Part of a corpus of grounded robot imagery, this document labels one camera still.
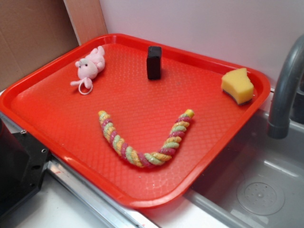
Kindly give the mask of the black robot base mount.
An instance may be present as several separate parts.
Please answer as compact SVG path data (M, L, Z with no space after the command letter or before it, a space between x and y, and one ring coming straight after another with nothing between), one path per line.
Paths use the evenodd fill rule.
M11 133L0 122L0 218L37 194L50 159L49 149L30 133Z

